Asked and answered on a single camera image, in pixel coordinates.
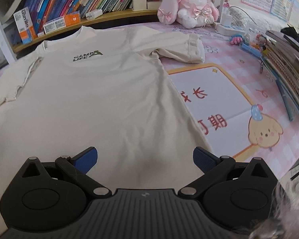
red chinese text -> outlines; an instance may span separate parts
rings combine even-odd
[[[220,114],[216,114],[215,116],[211,115],[208,120],[211,122],[213,127],[215,127],[215,130],[218,128],[227,127],[226,120]]]
[[[192,102],[190,99],[188,99],[188,95],[185,95],[184,91],[182,91],[180,94],[184,98],[185,102],[187,102],[187,101]]]
[[[206,125],[203,123],[203,120],[199,120],[198,123],[202,126],[202,130],[205,132],[205,135],[208,135],[209,131]]]
[[[195,94],[196,97],[199,98],[199,99],[204,99],[205,96],[207,96],[207,94],[204,93],[205,90],[200,91],[200,89],[201,89],[200,87],[198,87],[197,90],[193,89],[193,91],[194,91],[193,94]]]

plush bunny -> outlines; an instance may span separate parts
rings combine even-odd
[[[194,28],[214,23],[219,11],[210,0],[162,0],[157,16],[164,24],[176,20],[185,28]]]

t-shirt sleeve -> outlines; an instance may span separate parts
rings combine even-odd
[[[130,29],[131,49],[145,58],[169,57],[180,62],[205,61],[204,46],[197,34],[163,33],[148,27]]]
[[[0,77],[0,105],[16,100],[18,91],[41,61],[41,57],[30,55],[13,63],[3,72]]]

cartoon dog illustration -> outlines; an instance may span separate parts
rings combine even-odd
[[[259,104],[252,106],[251,115],[248,124],[250,143],[271,151],[283,134],[282,126],[269,115],[263,114]]]

orange box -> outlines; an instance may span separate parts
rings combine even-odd
[[[73,12],[47,22],[46,24],[43,25],[43,29],[45,34],[47,34],[61,28],[78,24],[80,22],[81,22],[80,12]]]
[[[22,10],[14,13],[13,17],[16,21],[16,25],[23,44],[28,44],[37,37],[37,33],[35,33],[31,21],[28,7],[25,7]]]

